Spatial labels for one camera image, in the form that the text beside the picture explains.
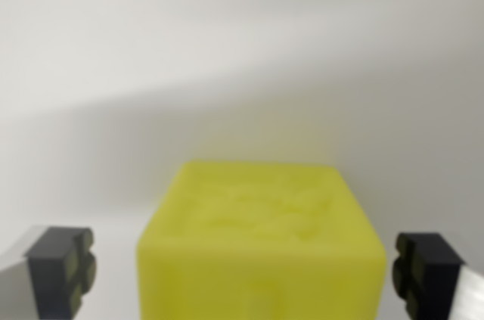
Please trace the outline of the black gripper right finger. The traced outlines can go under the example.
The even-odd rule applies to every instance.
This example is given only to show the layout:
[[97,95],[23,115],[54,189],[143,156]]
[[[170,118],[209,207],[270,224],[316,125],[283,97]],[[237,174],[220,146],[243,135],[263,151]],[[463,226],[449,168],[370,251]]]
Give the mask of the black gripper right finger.
[[392,283],[410,319],[482,319],[483,250],[452,232],[400,232]]

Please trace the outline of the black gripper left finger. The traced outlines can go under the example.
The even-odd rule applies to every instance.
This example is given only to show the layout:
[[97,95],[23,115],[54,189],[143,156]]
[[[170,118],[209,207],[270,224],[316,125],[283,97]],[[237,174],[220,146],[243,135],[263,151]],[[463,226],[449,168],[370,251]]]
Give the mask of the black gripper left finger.
[[1,252],[2,319],[74,319],[95,282],[89,227],[34,225]]

